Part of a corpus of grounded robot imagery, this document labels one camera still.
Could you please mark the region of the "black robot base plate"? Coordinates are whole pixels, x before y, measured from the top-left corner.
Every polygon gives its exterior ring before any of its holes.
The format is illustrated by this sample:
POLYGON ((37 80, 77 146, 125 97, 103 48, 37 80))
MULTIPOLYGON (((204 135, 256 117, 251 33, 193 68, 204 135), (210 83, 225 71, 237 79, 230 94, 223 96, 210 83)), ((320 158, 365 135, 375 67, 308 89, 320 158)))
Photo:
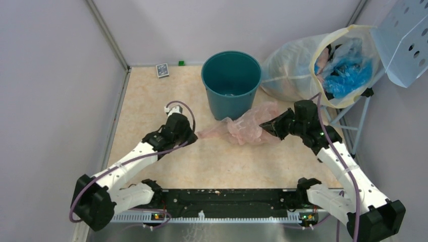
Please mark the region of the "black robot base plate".
POLYGON ((286 218, 293 212, 314 215, 320 207, 304 201, 295 189, 169 189, 155 192, 143 208, 169 212, 173 218, 286 218))

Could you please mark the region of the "pink plastic trash bag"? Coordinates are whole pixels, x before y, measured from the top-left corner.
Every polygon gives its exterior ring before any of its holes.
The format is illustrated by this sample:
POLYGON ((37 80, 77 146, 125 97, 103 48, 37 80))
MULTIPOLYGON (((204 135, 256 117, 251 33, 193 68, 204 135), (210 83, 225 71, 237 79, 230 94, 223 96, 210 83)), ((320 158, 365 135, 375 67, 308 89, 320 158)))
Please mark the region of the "pink plastic trash bag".
POLYGON ((200 139, 219 137, 237 145, 276 144, 281 140, 269 134, 260 125, 279 115, 278 103, 266 101, 246 111, 236 120, 227 117, 212 127, 197 132, 197 136, 200 139))

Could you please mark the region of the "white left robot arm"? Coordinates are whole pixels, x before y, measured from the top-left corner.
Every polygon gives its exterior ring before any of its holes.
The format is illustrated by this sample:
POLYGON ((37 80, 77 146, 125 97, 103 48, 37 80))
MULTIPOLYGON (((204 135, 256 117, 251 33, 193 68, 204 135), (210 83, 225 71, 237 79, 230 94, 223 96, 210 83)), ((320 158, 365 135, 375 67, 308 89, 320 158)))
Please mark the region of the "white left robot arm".
POLYGON ((162 195, 153 185, 140 182, 129 188, 123 186, 147 166, 197 140, 189 119, 171 111, 159 130, 148 133, 127 155, 94 175, 78 178, 69 220, 83 221, 92 230, 106 227, 112 218, 139 205, 156 208, 162 195))

